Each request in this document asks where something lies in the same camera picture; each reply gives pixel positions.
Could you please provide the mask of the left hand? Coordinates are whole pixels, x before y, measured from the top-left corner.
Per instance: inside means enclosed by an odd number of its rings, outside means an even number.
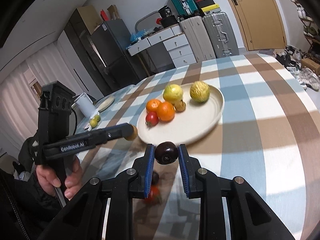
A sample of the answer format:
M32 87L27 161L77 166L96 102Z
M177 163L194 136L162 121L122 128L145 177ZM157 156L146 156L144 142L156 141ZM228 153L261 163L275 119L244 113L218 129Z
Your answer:
M61 186L61 181L57 177L55 171L44 165L37 165L36 175L42 189L49 195L55 196L55 187ZM70 176L65 179L66 190L65 197L71 200L82 187L82 168L78 157L73 161L73 171Z

